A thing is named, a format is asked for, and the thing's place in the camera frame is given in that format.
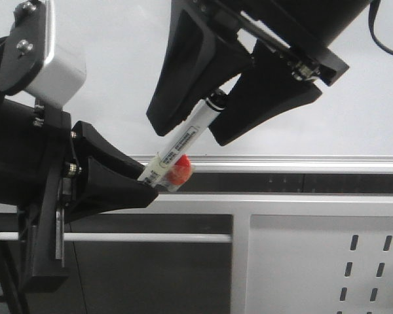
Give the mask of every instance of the dark panel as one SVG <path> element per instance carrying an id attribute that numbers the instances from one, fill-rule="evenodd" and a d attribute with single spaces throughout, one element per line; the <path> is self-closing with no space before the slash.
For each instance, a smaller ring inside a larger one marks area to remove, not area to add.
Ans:
<path id="1" fill-rule="evenodd" d="M 99 215 L 73 232 L 230 233 L 229 215 Z M 226 314 L 231 244 L 76 243 L 89 314 Z"/>
<path id="2" fill-rule="evenodd" d="M 71 227 L 73 232 L 230 234 L 232 216 L 108 214 L 86 217 Z"/>
<path id="3" fill-rule="evenodd" d="M 0 214 L 0 231 L 17 232 L 18 217 L 15 214 Z"/>
<path id="4" fill-rule="evenodd" d="M 300 192 L 298 173 L 194 173 L 179 192 Z"/>
<path id="5" fill-rule="evenodd" d="M 231 245 L 77 243 L 89 314 L 228 314 Z"/>
<path id="6" fill-rule="evenodd" d="M 307 174 L 304 192 L 393 194 L 393 175 Z"/>

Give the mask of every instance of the white wall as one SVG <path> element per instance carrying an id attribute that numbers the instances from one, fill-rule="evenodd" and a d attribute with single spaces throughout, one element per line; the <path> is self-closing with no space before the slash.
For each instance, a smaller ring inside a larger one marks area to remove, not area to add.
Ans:
<path id="1" fill-rule="evenodd" d="M 19 1 L 0 1 L 0 36 Z M 88 78 L 65 106 L 73 121 L 91 122 L 130 155 L 153 155 L 158 137 L 145 111 L 164 58 L 169 0 L 56 0 L 58 21 L 74 21 L 83 35 Z M 377 35 L 393 48 L 393 0 L 383 1 Z M 207 132 L 190 154 L 392 155 L 393 57 L 379 50 L 364 12 L 331 47 L 351 69 L 314 104 L 269 120 L 220 147 Z M 16 96 L 32 103 L 28 96 Z"/>

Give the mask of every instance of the white rod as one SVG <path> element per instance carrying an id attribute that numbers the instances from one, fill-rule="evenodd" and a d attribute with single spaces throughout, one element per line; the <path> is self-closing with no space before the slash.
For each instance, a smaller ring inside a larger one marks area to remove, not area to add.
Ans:
<path id="1" fill-rule="evenodd" d="M 0 232 L 0 241 L 18 241 L 17 232 Z M 64 241 L 78 242 L 200 242 L 230 243 L 229 234 L 102 234 L 65 233 Z"/>

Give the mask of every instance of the white plastic tube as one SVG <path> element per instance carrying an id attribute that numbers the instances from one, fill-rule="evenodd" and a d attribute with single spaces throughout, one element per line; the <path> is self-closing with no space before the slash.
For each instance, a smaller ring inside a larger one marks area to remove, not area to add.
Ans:
<path id="1" fill-rule="evenodd" d="M 138 180 L 156 186 L 223 109 L 209 99 L 199 101 L 176 136 L 150 160 Z"/>
<path id="2" fill-rule="evenodd" d="M 18 241 L 17 232 L 0 232 L 0 241 Z M 103 234 L 65 233 L 64 241 L 74 242 L 187 242 L 230 243 L 229 234 Z"/>

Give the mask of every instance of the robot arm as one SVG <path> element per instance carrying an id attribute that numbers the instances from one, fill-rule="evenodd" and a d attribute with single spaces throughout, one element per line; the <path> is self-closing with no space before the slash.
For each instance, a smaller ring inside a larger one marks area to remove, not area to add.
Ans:
<path id="1" fill-rule="evenodd" d="M 155 131 L 166 135 L 207 99 L 216 112 L 206 107 L 199 112 L 203 119 L 193 119 L 226 145 L 273 116 L 312 103 L 321 95 L 316 79 L 330 86 L 348 69 L 329 44 L 370 2 L 172 0 L 166 58 L 147 110 Z M 378 4 L 370 11 L 370 29 Z M 257 40 L 252 52 L 238 41 L 241 29 Z M 93 126 L 80 121 L 71 128 L 63 106 L 86 71 L 81 54 L 67 48 L 53 0 L 19 5 L 10 35 L 0 39 L 0 203 L 18 207 L 24 291 L 55 290 L 67 277 L 64 222 L 147 207 L 158 195 L 138 180 L 144 167 Z M 239 74 L 229 95 L 218 91 Z M 22 90 L 36 98 L 34 108 L 6 99 Z M 216 98 L 221 110 L 213 106 Z"/>

